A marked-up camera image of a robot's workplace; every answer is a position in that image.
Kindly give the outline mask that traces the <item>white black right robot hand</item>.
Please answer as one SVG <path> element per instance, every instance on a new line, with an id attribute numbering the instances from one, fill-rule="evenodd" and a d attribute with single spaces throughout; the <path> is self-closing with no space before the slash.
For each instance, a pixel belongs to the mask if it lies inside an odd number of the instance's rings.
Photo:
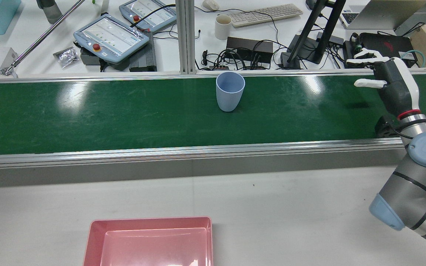
<path id="1" fill-rule="evenodd" d="M 377 89 L 386 110 L 397 119 L 421 113 L 419 87 L 399 57 L 387 57 L 378 51 L 363 48 L 345 63 L 372 68 L 375 79 L 358 79 L 354 86 Z"/>

